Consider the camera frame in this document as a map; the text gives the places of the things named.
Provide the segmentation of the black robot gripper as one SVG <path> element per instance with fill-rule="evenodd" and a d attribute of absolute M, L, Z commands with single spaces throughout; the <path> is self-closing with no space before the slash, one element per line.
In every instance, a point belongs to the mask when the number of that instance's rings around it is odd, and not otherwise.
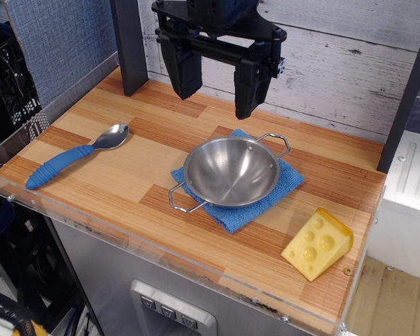
<path fill-rule="evenodd" d="M 216 36 L 235 36 L 271 46 L 271 76 L 284 72 L 281 44 L 287 33 L 258 12 L 258 1 L 154 1 L 152 10 L 160 18 L 169 18 L 199 27 Z M 202 86 L 202 57 L 189 51 L 186 40 L 160 32 L 160 46 L 171 85 L 181 99 L 187 99 Z M 249 118 L 265 101 L 271 77 L 268 70 L 248 59 L 235 66 L 235 114 Z"/>

